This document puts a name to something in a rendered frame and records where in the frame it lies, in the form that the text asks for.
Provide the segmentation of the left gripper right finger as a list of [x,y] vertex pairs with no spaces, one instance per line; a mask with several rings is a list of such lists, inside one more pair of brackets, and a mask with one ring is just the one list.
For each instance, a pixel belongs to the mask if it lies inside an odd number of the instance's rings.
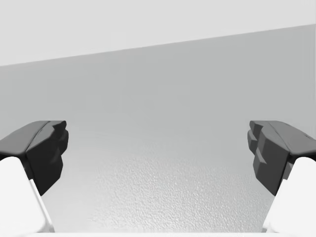
[[255,176],[275,197],[262,230],[316,234],[316,139],[281,121],[249,125]]

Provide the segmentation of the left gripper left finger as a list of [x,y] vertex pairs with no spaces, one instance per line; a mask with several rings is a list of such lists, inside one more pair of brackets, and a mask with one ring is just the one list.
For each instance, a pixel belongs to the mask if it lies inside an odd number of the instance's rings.
[[34,121],[0,139],[0,234],[55,231],[41,197],[61,176],[66,126]]

